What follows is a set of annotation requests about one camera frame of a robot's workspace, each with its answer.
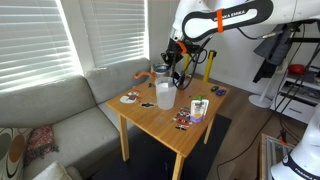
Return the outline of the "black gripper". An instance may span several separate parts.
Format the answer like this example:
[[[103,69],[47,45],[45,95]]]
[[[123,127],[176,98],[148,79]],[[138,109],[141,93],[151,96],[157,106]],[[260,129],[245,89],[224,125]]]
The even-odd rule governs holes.
[[[161,54],[161,57],[164,63],[171,67],[174,63],[179,62],[186,53],[187,48],[182,41],[170,39],[167,50]]]

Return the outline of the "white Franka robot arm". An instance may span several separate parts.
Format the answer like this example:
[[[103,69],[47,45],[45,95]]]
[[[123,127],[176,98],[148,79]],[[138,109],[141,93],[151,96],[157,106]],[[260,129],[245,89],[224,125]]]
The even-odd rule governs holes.
[[[320,0],[247,0],[215,11],[203,0],[180,0],[168,47],[161,56],[171,66],[188,52],[187,42],[192,44],[215,33],[243,26],[318,20],[319,17]]]

